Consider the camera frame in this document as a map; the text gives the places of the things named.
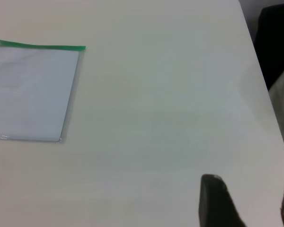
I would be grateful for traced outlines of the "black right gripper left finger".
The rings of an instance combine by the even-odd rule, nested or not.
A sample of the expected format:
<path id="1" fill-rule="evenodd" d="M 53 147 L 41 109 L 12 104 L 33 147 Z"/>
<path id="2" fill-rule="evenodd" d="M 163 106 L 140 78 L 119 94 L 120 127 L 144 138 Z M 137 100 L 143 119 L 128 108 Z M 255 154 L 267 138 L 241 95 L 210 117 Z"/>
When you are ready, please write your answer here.
<path id="1" fill-rule="evenodd" d="M 201 227 L 244 227 L 228 188 L 218 175 L 201 177 L 199 208 Z"/>

